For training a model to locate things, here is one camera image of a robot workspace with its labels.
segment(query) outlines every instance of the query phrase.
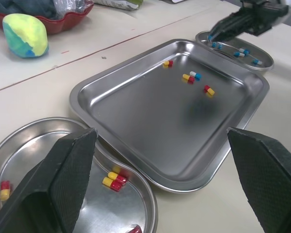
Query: metal tray rim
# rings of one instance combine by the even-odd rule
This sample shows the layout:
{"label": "metal tray rim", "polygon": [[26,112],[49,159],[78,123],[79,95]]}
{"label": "metal tray rim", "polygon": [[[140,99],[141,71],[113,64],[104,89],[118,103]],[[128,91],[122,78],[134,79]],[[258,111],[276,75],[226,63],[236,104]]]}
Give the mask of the metal tray rim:
{"label": "metal tray rim", "polygon": [[25,128],[31,126],[31,125],[34,125],[36,123],[39,123],[39,122],[42,122],[42,121],[46,121],[46,120],[66,120],[66,121],[70,121],[70,122],[73,122],[77,125],[80,125],[81,127],[83,128],[88,128],[88,126],[76,121],[76,120],[73,120],[71,118],[68,118],[68,117],[61,117],[61,116],[55,116],[55,117],[46,117],[46,118],[42,118],[42,119],[38,119],[38,120],[35,120],[35,121],[32,121],[26,125],[23,125],[22,127],[18,128],[17,130],[13,131],[12,133],[10,133],[7,137],[5,137],[1,142],[0,142],[0,148],[9,140],[11,139],[12,137],[14,137],[14,135],[16,135],[17,133],[19,133],[20,131],[24,130]]}
{"label": "metal tray rim", "polygon": [[[258,76],[258,78],[261,80],[261,82],[263,83],[263,86],[264,86],[264,90],[259,92],[257,94],[257,97],[255,98],[253,104],[247,109],[247,111],[245,112],[244,116],[242,117],[242,119],[240,120],[239,124],[237,125],[238,128],[241,128],[241,129],[244,129],[246,127],[246,125],[249,123],[251,117],[253,116],[253,114],[255,113],[255,111],[257,110],[257,108],[259,107],[259,105],[262,103],[263,99],[265,98],[268,90],[269,90],[269,84],[268,82],[266,81],[266,79],[259,73],[257,73],[256,71],[254,70],[251,70],[249,67],[243,65],[243,64],[240,64],[240,63],[237,63],[235,62],[233,59],[230,59],[222,54],[219,54],[219,53],[214,53],[210,48],[208,47],[205,47],[205,46],[202,46],[200,45],[199,43],[196,43],[194,41],[191,41],[191,40],[187,40],[187,39],[173,39],[173,40],[170,40],[170,41],[167,41],[163,44],[160,44],[152,49],[149,49],[137,56],[134,56],[118,65],[115,65],[113,66],[112,68],[109,68],[99,74],[96,74],[82,82],[80,82],[79,84],[77,84],[71,91],[70,93],[70,97],[69,97],[69,102],[70,102],[70,107],[72,109],[72,111],[78,115],[86,124],[88,125],[95,125],[96,128],[97,128],[97,122],[91,118],[91,116],[86,112],[84,111],[81,106],[79,105],[78,103],[78,94],[83,90],[83,88],[85,88],[87,85],[89,85],[90,83],[92,82],[95,82],[95,81],[98,81],[99,79],[102,79],[104,78],[104,76],[106,76],[107,74],[110,74],[114,71],[116,71],[117,69],[121,68],[121,67],[125,67],[127,65],[129,65],[130,63],[138,60],[138,59],[141,59],[142,57],[145,57],[146,55],[158,50],[159,48],[163,48],[169,44],[172,44],[174,42],[188,42],[188,43],[193,43],[195,45],[198,45],[200,47],[202,47],[203,49],[205,50],[208,50],[210,51],[212,54],[216,55],[216,56],[219,56],[221,58],[224,58],[225,60],[228,60],[230,62],[232,62],[234,65],[236,66],[240,66],[246,70],[248,70],[249,72],[252,72],[254,73],[256,76]],[[100,136],[109,144],[109,145],[112,145],[109,141],[108,138],[105,137],[105,134],[108,134],[108,132],[105,130],[105,129],[99,129],[98,132],[100,132]],[[112,145],[112,147],[117,151],[119,152],[124,158],[126,158],[126,156],[123,155],[123,152],[118,150],[118,148],[116,148],[115,146]],[[230,146],[229,146],[229,143],[228,141],[226,141],[223,146],[221,147],[221,149],[218,151],[218,154],[219,153],[222,153],[222,151],[224,151],[224,155],[222,156],[222,160],[221,162],[218,164],[218,166],[216,166],[216,168],[213,170],[213,173],[211,174],[211,176],[209,177],[209,179],[204,182],[202,185],[198,186],[198,187],[195,187],[195,188],[192,188],[192,189],[189,189],[189,190],[176,190],[176,189],[172,189],[170,187],[166,187],[160,183],[157,183],[155,180],[153,180],[151,177],[149,177],[147,174],[145,174],[141,169],[139,169],[135,164],[133,164],[130,160],[128,160],[141,174],[143,174],[148,180],[150,180],[153,184],[155,184],[157,187],[165,190],[165,191],[168,191],[168,192],[172,192],[172,193],[188,193],[188,192],[193,192],[193,191],[197,191],[201,188],[203,188],[204,186],[206,186],[211,180],[212,178],[214,177],[215,173],[218,171],[219,167],[221,166],[221,164],[223,163],[223,161],[225,160],[225,158],[227,157],[228,153],[230,152]]]}

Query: kidney-shaped metal tray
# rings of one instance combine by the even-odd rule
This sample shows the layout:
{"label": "kidney-shaped metal tray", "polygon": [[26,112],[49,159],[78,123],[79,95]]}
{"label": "kidney-shaped metal tray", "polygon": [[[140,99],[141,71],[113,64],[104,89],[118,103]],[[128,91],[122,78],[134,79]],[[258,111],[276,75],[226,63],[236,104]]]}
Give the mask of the kidney-shaped metal tray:
{"label": "kidney-shaped metal tray", "polygon": [[[61,137],[87,128],[64,117],[34,121],[16,130],[0,143],[0,183],[8,180],[15,189],[26,173],[41,162]],[[102,184],[109,171],[128,178],[119,191]],[[158,220],[156,199],[138,172],[114,159],[108,147],[96,142],[85,198],[74,233],[125,233],[138,224],[144,233],[155,233]]]}
{"label": "kidney-shaped metal tray", "polygon": [[[190,71],[202,75],[193,85],[182,80]],[[158,187],[190,192],[212,179],[230,150],[227,128],[243,129],[268,90],[261,75],[178,39],[79,83],[70,104]]]}

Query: capsule pill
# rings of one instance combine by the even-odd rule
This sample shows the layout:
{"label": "capsule pill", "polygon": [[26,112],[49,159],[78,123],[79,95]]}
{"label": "capsule pill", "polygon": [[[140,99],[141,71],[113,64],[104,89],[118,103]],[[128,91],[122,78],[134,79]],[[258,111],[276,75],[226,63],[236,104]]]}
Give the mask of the capsule pill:
{"label": "capsule pill", "polygon": [[11,193],[11,186],[9,181],[2,181],[0,184],[0,200],[6,201],[9,199]]}
{"label": "capsule pill", "polygon": [[113,181],[108,177],[103,178],[102,183],[116,192],[120,191],[120,189],[122,188],[122,184],[120,184],[119,182]]}
{"label": "capsule pill", "polygon": [[163,64],[166,65],[166,66],[171,67],[174,64],[174,62],[169,60],[169,61],[165,61]]}
{"label": "capsule pill", "polygon": [[212,96],[214,95],[214,90],[212,90],[208,85],[206,85],[204,87],[205,91],[207,91],[209,94],[211,94]]}
{"label": "capsule pill", "polygon": [[239,52],[242,52],[242,53],[245,54],[246,56],[249,55],[249,53],[250,53],[249,50],[245,50],[245,49],[239,49]]}
{"label": "capsule pill", "polygon": [[195,73],[193,71],[190,72],[190,76],[194,77],[197,81],[199,81],[202,77],[201,74]]}
{"label": "capsule pill", "polygon": [[127,182],[127,179],[119,174],[116,174],[115,172],[109,172],[108,173],[108,177],[111,179],[111,180],[114,180],[116,182],[119,182],[121,184],[125,184]]}
{"label": "capsule pill", "polygon": [[263,64],[263,62],[259,61],[258,59],[253,60],[253,63],[257,64],[257,65],[262,65]]}
{"label": "capsule pill", "polygon": [[190,82],[194,82],[195,79],[193,77],[191,77],[190,75],[187,75],[187,74],[184,74],[182,76],[184,79],[186,79],[187,81],[190,81]]}
{"label": "capsule pill", "polygon": [[234,53],[234,56],[235,56],[235,57],[244,57],[245,54],[242,53],[242,52],[235,52],[235,53]]}
{"label": "capsule pill", "polygon": [[141,227],[139,225],[132,225],[133,229],[127,233],[142,233]]}

